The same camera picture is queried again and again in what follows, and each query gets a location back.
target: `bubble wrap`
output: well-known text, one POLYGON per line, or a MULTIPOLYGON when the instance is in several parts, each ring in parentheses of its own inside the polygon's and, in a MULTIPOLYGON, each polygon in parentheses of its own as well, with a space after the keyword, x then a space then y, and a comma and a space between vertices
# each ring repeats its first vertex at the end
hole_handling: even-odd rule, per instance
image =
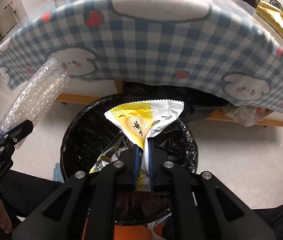
MULTIPOLYGON (((63 92, 70 77, 56 58, 49 58, 24 86, 0 122, 0 138, 21 122, 29 119, 34 127, 45 111, 63 92)), ((16 144, 18 149, 24 140, 16 144)))
POLYGON ((257 106, 233 106, 223 108, 224 114, 246 127, 264 120, 266 108, 257 106))

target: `trash can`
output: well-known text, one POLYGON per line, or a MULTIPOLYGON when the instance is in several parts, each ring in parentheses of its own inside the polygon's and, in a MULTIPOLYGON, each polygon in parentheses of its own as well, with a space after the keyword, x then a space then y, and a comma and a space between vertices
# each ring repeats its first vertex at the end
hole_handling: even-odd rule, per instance
MULTIPOLYGON (((147 95, 120 94, 101 98, 85 107, 69 125, 61 146, 61 171, 66 180, 78 170, 89 172, 97 158, 119 132, 104 113, 120 104, 148 100, 147 95)), ((155 147, 167 152, 170 160, 195 173, 198 163, 196 142, 188 126, 177 119, 154 137, 155 147)), ((169 193, 120 192, 116 223, 151 223, 170 213, 169 193)))

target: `cartoon dog print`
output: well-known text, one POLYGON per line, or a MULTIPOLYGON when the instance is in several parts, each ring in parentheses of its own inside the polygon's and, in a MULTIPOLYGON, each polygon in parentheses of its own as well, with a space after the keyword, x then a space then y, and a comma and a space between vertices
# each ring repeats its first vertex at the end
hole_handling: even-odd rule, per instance
POLYGON ((8 86, 10 81, 10 76, 6 73, 8 71, 7 67, 0 68, 0 78, 4 81, 4 83, 8 86))
POLYGON ((256 100, 270 91, 266 81, 241 74, 231 74, 223 80, 229 82, 224 91, 240 101, 256 100))
POLYGON ((51 53, 64 67, 69 76, 88 75, 97 70, 97 54, 88 49, 67 48, 51 53))
POLYGON ((116 13, 151 21, 183 22, 205 18, 211 8, 207 3, 194 6, 190 0, 112 0, 116 13))

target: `chair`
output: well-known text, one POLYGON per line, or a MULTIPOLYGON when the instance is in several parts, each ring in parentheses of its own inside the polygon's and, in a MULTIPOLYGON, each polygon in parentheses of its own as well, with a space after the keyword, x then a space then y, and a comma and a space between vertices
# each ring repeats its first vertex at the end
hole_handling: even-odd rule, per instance
POLYGON ((14 26, 16 20, 11 6, 7 6, 0 13, 0 35, 4 37, 14 26))

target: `gingham tablecloth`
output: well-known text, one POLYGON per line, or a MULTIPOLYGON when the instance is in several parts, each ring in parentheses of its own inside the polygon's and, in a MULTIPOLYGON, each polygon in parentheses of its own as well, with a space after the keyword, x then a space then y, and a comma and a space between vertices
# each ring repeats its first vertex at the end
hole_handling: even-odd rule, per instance
POLYGON ((14 89, 56 57, 72 78, 186 86, 283 113, 283 49, 240 0, 52 0, 0 44, 14 89))

